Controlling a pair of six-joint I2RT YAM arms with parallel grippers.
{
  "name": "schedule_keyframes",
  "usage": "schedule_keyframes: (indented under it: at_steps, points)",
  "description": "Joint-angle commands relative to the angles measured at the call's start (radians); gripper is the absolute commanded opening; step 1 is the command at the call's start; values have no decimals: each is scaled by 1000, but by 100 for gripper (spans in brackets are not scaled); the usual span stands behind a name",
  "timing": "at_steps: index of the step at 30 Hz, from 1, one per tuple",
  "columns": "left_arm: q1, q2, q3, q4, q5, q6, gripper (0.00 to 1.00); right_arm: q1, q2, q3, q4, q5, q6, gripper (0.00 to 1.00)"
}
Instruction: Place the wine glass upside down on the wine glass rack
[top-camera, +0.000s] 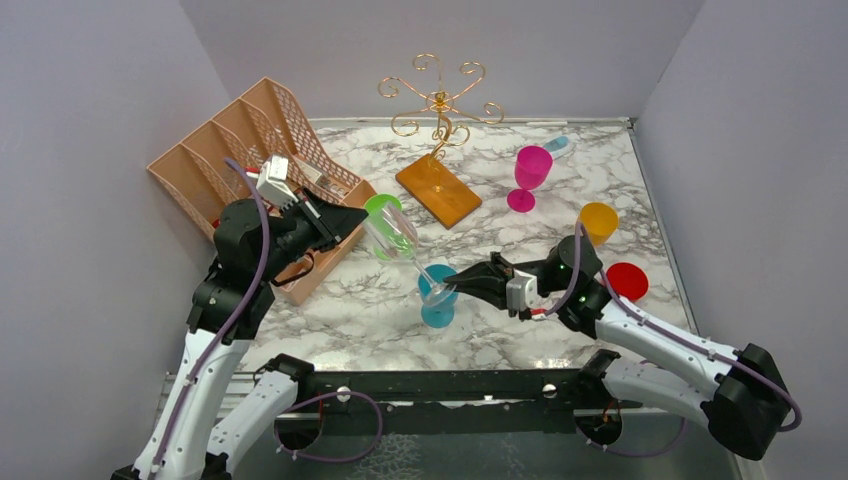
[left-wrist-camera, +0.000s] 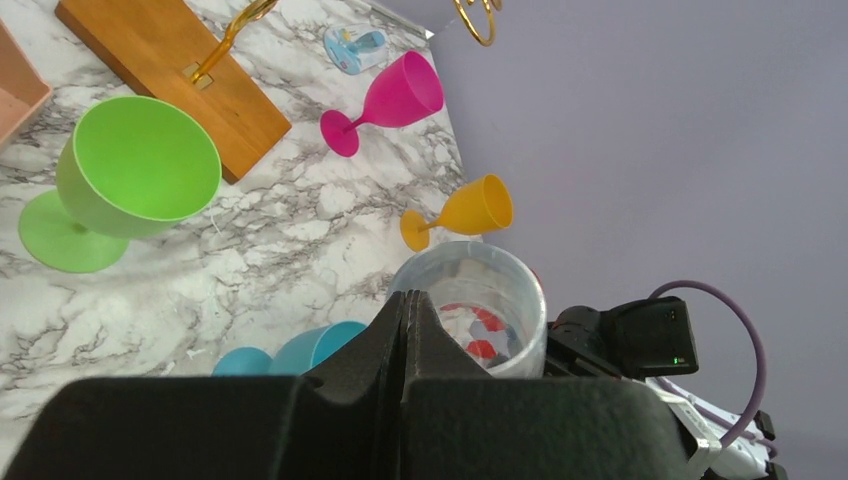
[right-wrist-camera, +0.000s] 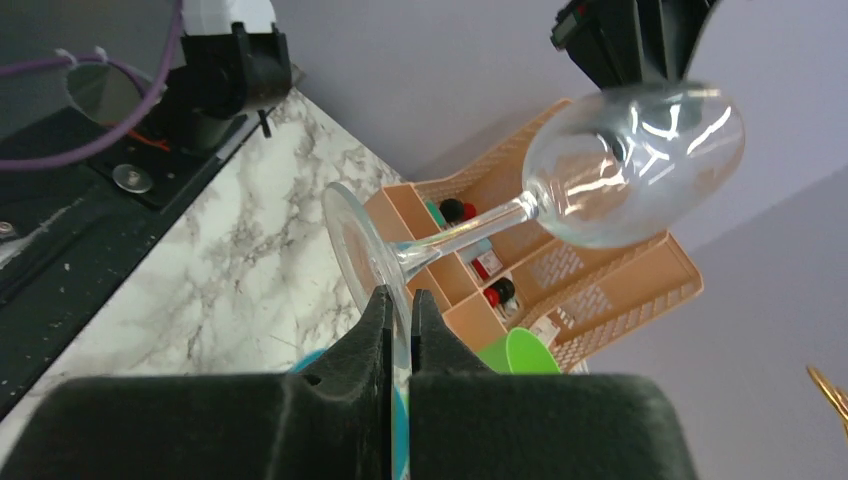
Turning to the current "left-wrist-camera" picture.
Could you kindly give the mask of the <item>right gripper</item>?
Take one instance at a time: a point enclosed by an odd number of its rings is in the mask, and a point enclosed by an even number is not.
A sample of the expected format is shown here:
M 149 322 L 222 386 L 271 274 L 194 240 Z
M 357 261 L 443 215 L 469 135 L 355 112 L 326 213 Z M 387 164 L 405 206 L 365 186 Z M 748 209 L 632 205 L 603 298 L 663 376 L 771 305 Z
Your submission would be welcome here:
M 546 376 L 646 379 L 698 370 L 688 308 L 678 297 L 606 311 L 573 306 L 548 324 Z

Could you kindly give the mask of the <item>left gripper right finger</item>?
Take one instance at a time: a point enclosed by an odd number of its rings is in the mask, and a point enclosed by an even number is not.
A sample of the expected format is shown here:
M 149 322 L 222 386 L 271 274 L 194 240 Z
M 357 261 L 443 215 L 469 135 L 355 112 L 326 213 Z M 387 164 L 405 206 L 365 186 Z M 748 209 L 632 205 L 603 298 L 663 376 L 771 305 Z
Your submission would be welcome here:
M 529 329 L 504 377 L 463 353 L 428 293 L 403 294 L 406 479 L 687 479 L 689 442 L 649 387 L 612 376 L 542 372 L 539 289 L 492 296 Z

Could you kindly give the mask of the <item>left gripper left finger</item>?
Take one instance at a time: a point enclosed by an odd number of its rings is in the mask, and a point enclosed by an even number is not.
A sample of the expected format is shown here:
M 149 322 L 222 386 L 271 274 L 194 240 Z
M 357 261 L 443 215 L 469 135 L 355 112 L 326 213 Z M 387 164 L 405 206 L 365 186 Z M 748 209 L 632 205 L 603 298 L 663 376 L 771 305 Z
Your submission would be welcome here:
M 61 388 L 9 479 L 385 479 L 406 297 L 303 376 L 95 377 Z

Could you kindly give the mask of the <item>clear wine glass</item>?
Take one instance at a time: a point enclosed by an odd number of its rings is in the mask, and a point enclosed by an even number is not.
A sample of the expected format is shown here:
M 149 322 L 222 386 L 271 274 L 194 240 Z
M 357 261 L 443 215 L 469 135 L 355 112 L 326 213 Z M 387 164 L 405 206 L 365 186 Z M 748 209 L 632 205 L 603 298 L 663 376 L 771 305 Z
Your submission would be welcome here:
M 388 292 L 429 295 L 438 320 L 487 373 L 539 378 L 545 363 L 547 305 L 533 271 L 513 254 L 478 241 L 450 241 L 413 255 Z

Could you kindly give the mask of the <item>blue wine glass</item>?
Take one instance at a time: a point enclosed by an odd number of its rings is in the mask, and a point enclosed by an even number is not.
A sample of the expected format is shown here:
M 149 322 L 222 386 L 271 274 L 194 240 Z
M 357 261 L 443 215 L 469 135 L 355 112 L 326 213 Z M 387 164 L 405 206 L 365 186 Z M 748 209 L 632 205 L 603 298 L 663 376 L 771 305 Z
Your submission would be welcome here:
M 367 328 L 343 321 L 298 334 L 271 356 L 256 347 L 239 347 L 225 354 L 212 376 L 301 375 L 316 367 Z

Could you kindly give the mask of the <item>green wine glass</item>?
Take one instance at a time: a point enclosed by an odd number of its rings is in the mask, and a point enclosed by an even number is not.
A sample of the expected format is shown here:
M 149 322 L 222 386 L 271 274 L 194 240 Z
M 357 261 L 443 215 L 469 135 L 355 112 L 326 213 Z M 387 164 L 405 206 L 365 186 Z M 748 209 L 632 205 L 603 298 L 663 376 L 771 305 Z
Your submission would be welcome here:
M 100 271 L 131 240 L 202 212 L 221 179 L 217 147 L 189 114 L 147 96 L 113 97 L 81 116 L 59 155 L 54 189 L 26 204 L 18 235 L 48 267 Z

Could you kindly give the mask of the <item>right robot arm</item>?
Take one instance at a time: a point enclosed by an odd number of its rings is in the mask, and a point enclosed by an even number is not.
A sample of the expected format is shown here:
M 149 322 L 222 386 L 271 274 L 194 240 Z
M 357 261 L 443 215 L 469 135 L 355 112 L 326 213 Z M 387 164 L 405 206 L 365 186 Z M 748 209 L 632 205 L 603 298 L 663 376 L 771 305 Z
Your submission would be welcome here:
M 674 296 L 600 311 L 564 310 L 547 330 L 548 376 L 612 377 L 648 386 L 676 417 L 689 479 L 784 479 L 767 415 L 731 414 L 671 382 L 699 369 L 686 303 Z

